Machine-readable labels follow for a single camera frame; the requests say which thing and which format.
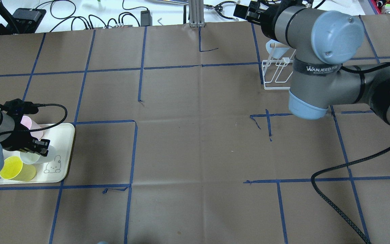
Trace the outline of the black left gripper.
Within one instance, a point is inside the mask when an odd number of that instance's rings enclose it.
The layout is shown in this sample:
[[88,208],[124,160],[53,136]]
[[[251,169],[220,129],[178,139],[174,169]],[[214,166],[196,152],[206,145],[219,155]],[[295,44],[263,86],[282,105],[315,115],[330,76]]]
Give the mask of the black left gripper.
[[20,151],[24,153],[32,153],[40,156],[48,156],[50,140],[37,139],[25,128],[15,128],[12,131],[0,133],[1,137],[5,137],[0,143],[6,151]]

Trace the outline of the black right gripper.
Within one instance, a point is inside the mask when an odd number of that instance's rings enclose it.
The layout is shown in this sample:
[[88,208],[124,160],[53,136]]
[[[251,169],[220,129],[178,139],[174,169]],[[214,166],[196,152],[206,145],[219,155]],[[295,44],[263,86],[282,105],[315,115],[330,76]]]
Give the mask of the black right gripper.
[[273,4],[266,9],[262,9],[260,2],[251,1],[248,6],[237,4],[233,16],[261,26],[261,30],[266,37],[275,38],[275,24],[282,6],[282,4]]

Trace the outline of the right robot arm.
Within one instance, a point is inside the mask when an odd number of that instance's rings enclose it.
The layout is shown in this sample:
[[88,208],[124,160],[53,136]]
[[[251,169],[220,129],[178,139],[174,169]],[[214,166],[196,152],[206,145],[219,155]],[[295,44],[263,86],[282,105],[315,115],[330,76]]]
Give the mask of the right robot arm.
[[288,109],[307,120],[331,105],[369,105],[390,125],[390,62],[344,66],[361,47],[364,25],[357,17],[311,8],[301,0],[236,5],[234,16],[261,26],[263,34],[295,50]]

